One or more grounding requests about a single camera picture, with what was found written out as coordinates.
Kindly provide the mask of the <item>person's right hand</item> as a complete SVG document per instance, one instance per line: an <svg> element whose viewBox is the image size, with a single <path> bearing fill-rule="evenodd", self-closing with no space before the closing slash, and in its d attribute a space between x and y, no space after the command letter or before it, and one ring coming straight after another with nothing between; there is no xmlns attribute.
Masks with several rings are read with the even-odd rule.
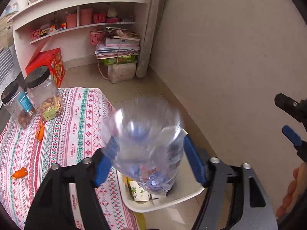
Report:
<svg viewBox="0 0 307 230"><path fill-rule="evenodd" d="M293 177L294 180L288 186L287 194L283 198L282 205L276 212L278 218L284 216L286 213L290 213L299 196L303 195L306 190L306 163L302 163L300 167L293 171Z"/></svg>

